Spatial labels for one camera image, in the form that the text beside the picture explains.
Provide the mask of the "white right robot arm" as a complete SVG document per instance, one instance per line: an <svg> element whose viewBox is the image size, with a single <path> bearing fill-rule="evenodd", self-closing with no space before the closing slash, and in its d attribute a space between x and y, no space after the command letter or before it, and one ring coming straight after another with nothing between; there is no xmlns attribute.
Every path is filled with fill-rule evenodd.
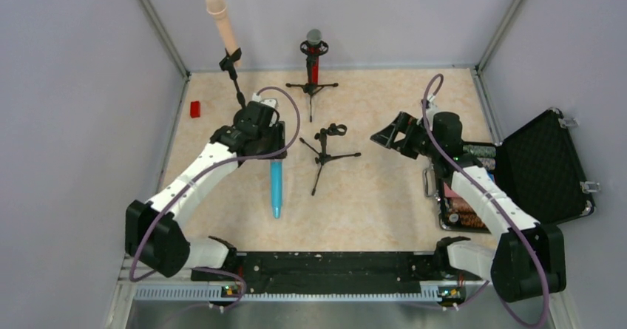
<svg viewBox="0 0 627 329"><path fill-rule="evenodd" d="M470 205L498 241L490 250L468 239L442 240L440 253L448 266L491 282L508 303L565 290L561 230L541 224L502 191L478 158L463 150L461 133L453 112L430 112L425 118L400 112L370 139L405 157L427 157L436 177Z"/></svg>

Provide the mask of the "red glitter microphone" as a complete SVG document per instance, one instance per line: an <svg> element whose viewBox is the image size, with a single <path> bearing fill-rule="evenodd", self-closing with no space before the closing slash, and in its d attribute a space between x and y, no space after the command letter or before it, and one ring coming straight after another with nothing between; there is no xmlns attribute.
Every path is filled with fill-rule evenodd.
<svg viewBox="0 0 627 329"><path fill-rule="evenodd" d="M318 29L310 30L306 35L308 83L318 84L318 59L322 34Z"/></svg>

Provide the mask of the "round base mic stand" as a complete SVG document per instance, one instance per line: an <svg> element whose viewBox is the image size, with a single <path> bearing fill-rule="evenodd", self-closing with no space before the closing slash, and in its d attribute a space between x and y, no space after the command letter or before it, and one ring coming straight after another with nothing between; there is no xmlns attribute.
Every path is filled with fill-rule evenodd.
<svg viewBox="0 0 627 329"><path fill-rule="evenodd" d="M234 119L237 119L246 108L246 99L240 89L240 85L238 83L238 74L235 67L235 64L238 63L241 59L242 50L240 48L237 48L235 51L233 51L233 53L229 53L227 50L225 50L225 53L225 57L220 61L219 65L222 71L228 73L229 78L234 84L237 103L240 105L240 109L236 112L234 116Z"/></svg>

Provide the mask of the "black tripod mic stand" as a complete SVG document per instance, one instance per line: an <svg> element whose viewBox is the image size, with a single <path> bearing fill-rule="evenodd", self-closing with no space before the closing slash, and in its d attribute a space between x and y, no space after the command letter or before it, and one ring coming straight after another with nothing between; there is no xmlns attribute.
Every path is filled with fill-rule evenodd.
<svg viewBox="0 0 627 329"><path fill-rule="evenodd" d="M361 157L361 152L356 152L353 154L343 154L343 155L330 155L328 154L328 138L332 136L344 136L348 131L348 127L344 124L336 124L331 123L326 128L321 128L315 135L314 139L319 141L320 150L318 151L312 145L310 145L304 138L300 137L299 141L306 145L310 150L312 150L316 157L314 158L315 164L318 166L318 171L316 173L316 179L311 190L311 195L314 196L316 194L317 186L319 183L319 178L322 173L322 168L329 162L339 160L346 157Z"/></svg>

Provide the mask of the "blue microphone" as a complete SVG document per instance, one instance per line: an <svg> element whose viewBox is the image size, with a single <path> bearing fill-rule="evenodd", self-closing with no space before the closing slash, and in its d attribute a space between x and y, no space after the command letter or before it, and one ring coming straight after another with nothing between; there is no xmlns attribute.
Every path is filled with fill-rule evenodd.
<svg viewBox="0 0 627 329"><path fill-rule="evenodd" d="M271 207L275 219L281 217L283 204L283 177L282 177L282 161L272 160L270 164L271 177Z"/></svg>

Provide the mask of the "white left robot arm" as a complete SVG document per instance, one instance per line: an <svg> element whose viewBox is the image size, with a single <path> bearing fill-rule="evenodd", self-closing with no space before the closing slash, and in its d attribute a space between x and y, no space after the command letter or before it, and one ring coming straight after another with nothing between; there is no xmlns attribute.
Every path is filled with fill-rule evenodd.
<svg viewBox="0 0 627 329"><path fill-rule="evenodd" d="M220 127L194 161L164 190L126 209L125 250L138 264L166 278L182 269L221 269L234 252L224 240L187 240L183 226L218 183L247 160L282 158L285 124L274 98L253 100L230 126Z"/></svg>

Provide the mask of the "beige microphone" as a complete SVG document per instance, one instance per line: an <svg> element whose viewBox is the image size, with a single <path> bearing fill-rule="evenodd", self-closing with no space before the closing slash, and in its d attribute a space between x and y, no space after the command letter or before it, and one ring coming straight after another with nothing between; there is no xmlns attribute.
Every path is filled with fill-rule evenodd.
<svg viewBox="0 0 627 329"><path fill-rule="evenodd" d="M231 26L226 0L205 0L206 11L214 19L223 46L229 55L232 55L240 45Z"/></svg>

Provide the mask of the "shock mount tripod stand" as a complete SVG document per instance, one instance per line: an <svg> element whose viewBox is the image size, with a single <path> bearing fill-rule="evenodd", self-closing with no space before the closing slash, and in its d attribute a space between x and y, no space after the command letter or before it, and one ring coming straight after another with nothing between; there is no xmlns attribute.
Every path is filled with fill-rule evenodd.
<svg viewBox="0 0 627 329"><path fill-rule="evenodd" d="M287 88L300 88L309 97L309 122L313 121L313 98L324 88L338 87L339 83L321 84L319 82L319 58L328 52L329 46L322 40L305 40L300 46L301 53L306 55L307 82L305 84L286 83Z"/></svg>

